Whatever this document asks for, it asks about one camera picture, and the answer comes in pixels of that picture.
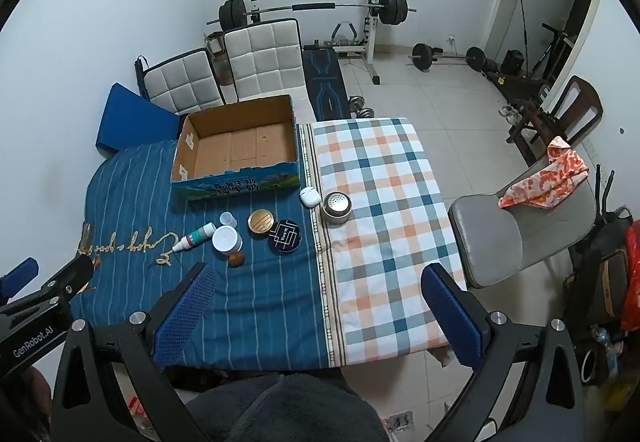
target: red plastic bag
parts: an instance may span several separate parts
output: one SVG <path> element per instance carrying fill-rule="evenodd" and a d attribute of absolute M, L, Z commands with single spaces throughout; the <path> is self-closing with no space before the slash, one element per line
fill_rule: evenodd
<path fill-rule="evenodd" d="M 629 288 L 622 309 L 622 329 L 640 328 L 640 220 L 626 230 L 626 253 L 629 260 Z"/>

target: white quilted cushion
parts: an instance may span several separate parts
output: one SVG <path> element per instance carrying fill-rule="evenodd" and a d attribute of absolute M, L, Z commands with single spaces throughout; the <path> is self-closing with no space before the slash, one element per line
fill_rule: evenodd
<path fill-rule="evenodd" d="M 295 19 L 232 30 L 224 40 L 239 100 L 289 94 L 297 122 L 316 122 Z"/>
<path fill-rule="evenodd" d="M 224 104 L 205 50 L 150 68 L 144 81 L 149 100 L 174 114 L 190 114 Z"/>

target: checkered cloth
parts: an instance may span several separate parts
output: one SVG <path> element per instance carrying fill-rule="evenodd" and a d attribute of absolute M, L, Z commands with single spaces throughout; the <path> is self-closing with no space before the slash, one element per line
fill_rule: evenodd
<path fill-rule="evenodd" d="M 351 218 L 314 211 L 330 364 L 401 356 L 446 344 L 420 292 L 439 262 L 465 289 L 447 210 L 414 127 L 405 118 L 301 126 L 308 180 L 348 194 Z"/>

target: orange cloth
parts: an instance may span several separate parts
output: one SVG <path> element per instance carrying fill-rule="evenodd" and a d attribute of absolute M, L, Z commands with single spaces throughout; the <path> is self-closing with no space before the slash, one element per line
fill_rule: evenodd
<path fill-rule="evenodd" d="M 551 209 L 567 198 L 589 175 L 589 167 L 559 136 L 546 148 L 549 166 L 516 182 L 498 200 L 501 209 L 525 204 Z"/>

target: open cardboard box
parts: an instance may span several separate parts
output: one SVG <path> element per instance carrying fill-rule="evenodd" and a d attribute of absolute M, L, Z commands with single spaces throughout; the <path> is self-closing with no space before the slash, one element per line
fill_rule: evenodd
<path fill-rule="evenodd" d="M 187 116 L 171 186 L 188 200 L 300 186 L 290 97 L 250 99 Z"/>

